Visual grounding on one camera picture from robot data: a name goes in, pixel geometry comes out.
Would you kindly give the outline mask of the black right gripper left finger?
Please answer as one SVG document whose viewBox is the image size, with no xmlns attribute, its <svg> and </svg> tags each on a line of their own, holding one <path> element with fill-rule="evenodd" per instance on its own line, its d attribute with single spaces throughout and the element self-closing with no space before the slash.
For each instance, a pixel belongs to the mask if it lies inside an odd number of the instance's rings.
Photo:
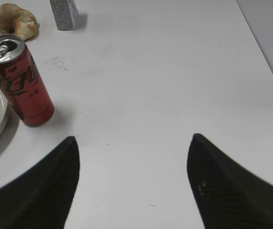
<svg viewBox="0 0 273 229">
<path fill-rule="evenodd" d="M 75 137 L 0 188 L 0 229 L 62 229 L 80 177 Z"/>
</svg>

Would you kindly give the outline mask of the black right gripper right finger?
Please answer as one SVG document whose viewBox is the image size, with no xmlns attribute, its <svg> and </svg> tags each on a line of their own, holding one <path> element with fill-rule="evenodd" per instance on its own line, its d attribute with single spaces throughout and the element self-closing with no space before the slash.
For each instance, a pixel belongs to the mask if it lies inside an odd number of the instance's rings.
<svg viewBox="0 0 273 229">
<path fill-rule="evenodd" d="M 273 229 L 273 185 L 194 134 L 188 180 L 206 229 Z"/>
</svg>

